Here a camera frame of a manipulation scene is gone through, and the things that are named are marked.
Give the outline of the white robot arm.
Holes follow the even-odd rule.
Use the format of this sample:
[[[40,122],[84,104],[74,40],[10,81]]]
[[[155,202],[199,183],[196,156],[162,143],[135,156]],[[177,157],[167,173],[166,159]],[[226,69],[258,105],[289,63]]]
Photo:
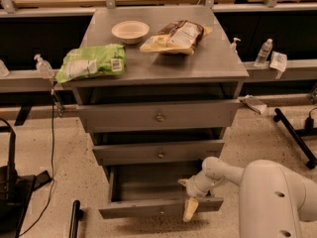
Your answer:
[[[227,180],[239,188],[240,238],[302,238],[300,224],[317,220],[317,183],[268,160],[245,168],[209,157],[202,170],[179,183],[186,188],[188,222],[207,193]]]

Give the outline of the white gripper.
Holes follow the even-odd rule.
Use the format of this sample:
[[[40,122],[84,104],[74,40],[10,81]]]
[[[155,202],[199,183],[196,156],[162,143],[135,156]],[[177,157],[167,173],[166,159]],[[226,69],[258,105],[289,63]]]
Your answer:
[[[196,198],[202,198],[216,185],[215,179],[209,178],[204,173],[198,173],[190,179],[182,178],[177,181],[182,186],[185,186],[187,194],[190,196],[185,200],[183,221],[189,222],[196,209],[199,201]]]

